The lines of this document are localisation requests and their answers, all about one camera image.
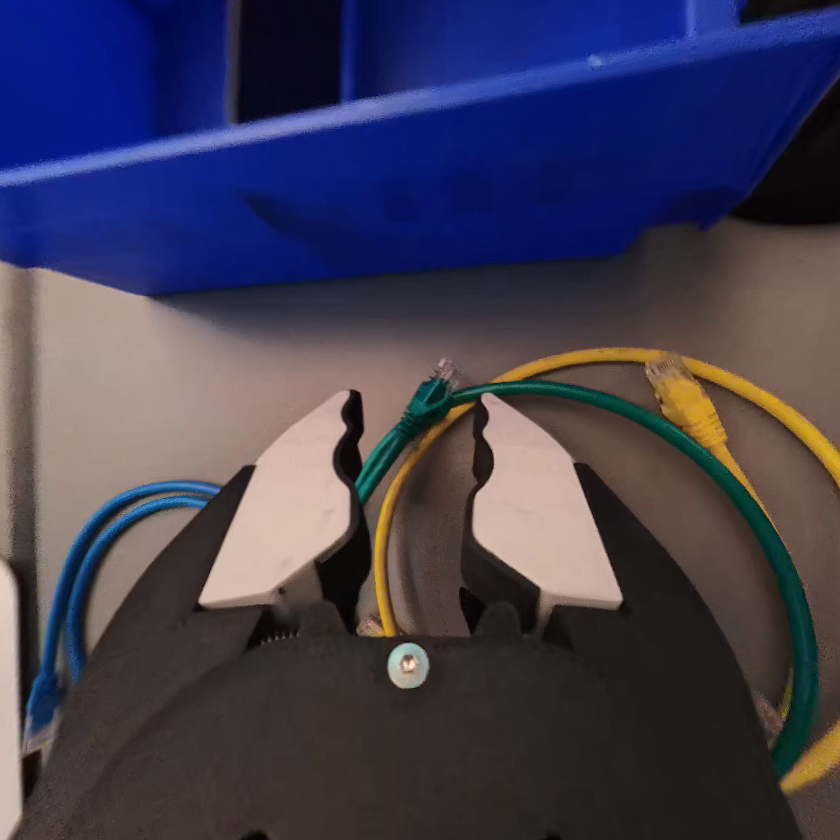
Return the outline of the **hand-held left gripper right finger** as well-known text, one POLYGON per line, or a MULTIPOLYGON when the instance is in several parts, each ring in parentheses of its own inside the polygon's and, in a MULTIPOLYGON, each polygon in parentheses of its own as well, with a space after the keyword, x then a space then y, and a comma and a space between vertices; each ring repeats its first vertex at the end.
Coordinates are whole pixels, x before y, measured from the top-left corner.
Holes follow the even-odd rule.
POLYGON ((619 614, 624 596, 572 455, 489 393, 476 402, 473 436, 459 587, 469 633, 498 603, 531 636, 546 635, 561 608, 619 614))

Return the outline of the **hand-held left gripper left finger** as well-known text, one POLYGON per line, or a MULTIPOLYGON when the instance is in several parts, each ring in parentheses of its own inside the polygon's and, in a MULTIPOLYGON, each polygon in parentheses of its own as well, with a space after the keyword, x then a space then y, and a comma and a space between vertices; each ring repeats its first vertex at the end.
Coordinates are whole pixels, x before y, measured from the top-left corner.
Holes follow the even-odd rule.
POLYGON ((268 607, 280 625, 332 603, 349 632, 371 571, 355 481, 362 396, 344 390, 290 426, 257 459, 198 598, 206 610, 268 607))

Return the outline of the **blue plastic bin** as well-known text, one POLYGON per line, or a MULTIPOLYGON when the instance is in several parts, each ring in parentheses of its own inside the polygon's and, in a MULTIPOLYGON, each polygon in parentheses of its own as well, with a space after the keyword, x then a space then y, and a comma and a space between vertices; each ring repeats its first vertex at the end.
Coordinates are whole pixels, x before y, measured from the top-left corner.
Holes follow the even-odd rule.
POLYGON ((838 4, 2 2, 2 260, 134 295, 612 256, 838 79, 838 4))

